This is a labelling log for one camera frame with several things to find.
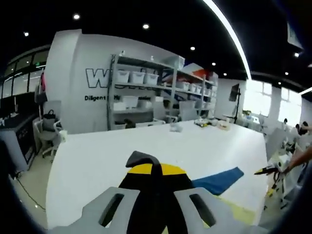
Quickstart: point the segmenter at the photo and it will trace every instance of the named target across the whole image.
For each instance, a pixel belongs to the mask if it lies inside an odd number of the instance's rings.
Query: black ceiling
[[[271,0],[215,2],[240,39],[252,71],[312,86],[312,68],[307,68],[311,57],[293,56],[300,49],[287,43],[285,15]],[[2,71],[14,56],[52,43],[55,32],[82,28],[83,33],[120,36],[159,46],[219,75],[227,73],[227,78],[246,76],[232,39],[202,0],[84,1],[74,6],[40,2],[16,4],[5,10],[0,16]],[[81,15],[78,21],[72,19],[76,12]],[[150,29],[143,30],[143,23]],[[29,32],[28,37],[24,37],[24,31]]]

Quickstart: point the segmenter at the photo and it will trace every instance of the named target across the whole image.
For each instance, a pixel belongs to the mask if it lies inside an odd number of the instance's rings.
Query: blue fabric
[[[213,195],[221,195],[243,175],[244,173],[238,167],[235,167],[228,171],[193,180],[192,183],[195,188],[202,187]]]

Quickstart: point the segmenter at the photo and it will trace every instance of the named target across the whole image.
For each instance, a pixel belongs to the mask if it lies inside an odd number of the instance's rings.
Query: monitor
[[[232,86],[229,101],[236,101],[238,91],[239,91],[239,84]]]

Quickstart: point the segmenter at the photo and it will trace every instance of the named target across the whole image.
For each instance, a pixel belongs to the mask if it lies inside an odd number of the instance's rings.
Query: desk
[[[109,132],[69,135],[52,164],[46,194],[48,229],[66,226],[81,217],[82,207],[111,186],[118,187],[134,150],[179,166],[190,179],[213,175],[238,166],[245,175],[221,197],[257,212],[262,211],[267,176],[254,175],[267,166],[261,133],[231,124],[229,131],[200,128],[193,121]]]
[[[3,140],[16,170],[26,171],[34,158],[35,143],[32,121],[36,114],[19,114],[5,120],[0,127],[0,139]]]

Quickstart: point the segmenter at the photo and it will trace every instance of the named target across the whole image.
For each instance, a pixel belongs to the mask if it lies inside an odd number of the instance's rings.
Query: window
[[[34,92],[40,81],[41,71],[30,73],[29,92]]]
[[[34,56],[33,64],[46,62],[47,58],[48,58],[48,54],[49,54],[48,50],[36,53],[35,56]]]
[[[13,95],[27,93],[28,74],[14,77],[13,81]]]
[[[8,76],[9,74],[14,72],[14,68],[15,68],[15,63],[10,64],[9,66],[7,66],[4,76]]]
[[[268,116],[271,107],[272,85],[256,80],[248,80],[243,109],[253,114]]]
[[[0,84],[0,99],[2,97],[2,83]]]
[[[292,90],[282,88],[281,97],[278,121],[284,122],[284,119],[287,119],[287,124],[294,127],[296,124],[300,123],[301,95]]]
[[[28,67],[30,65],[30,62],[31,62],[31,55],[25,58],[21,58],[16,65],[16,70],[19,70],[24,67]]]
[[[12,80],[13,77],[9,77],[3,84],[3,98],[10,97],[12,95]]]

